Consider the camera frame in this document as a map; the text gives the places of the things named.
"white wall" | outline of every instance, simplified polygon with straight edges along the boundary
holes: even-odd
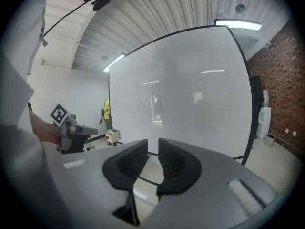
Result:
[[[27,82],[34,89],[30,99],[32,109],[41,119],[52,123],[51,110],[59,102],[77,123],[97,128],[98,135],[106,132],[101,108],[108,97],[108,75],[53,66],[34,66]]]

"black cord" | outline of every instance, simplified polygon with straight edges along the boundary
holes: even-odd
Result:
[[[73,12],[75,12],[77,9],[79,9],[80,7],[82,7],[83,5],[85,5],[87,2],[84,2],[82,5],[78,6],[76,9],[72,10],[70,13],[67,13],[65,16],[63,16],[59,21],[57,21],[51,28],[48,29],[48,31],[43,35],[43,37],[46,36],[46,34],[48,34],[50,32],[50,30],[52,30],[59,22],[61,22],[64,18],[66,18],[68,15],[72,14]]]

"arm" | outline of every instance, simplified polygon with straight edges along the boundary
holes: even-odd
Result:
[[[40,119],[36,114],[29,109],[30,123],[33,133],[41,140],[58,145],[60,137],[58,127],[54,124],[49,124]]]

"yellow vest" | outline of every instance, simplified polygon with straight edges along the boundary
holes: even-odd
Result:
[[[110,113],[109,98],[107,98],[105,101],[105,104],[104,104],[104,119],[105,120],[109,120],[109,113]]]

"whiteboard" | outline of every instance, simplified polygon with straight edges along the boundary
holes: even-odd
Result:
[[[110,68],[110,108],[121,142],[168,138],[243,156],[252,123],[249,74],[227,27],[174,33]]]

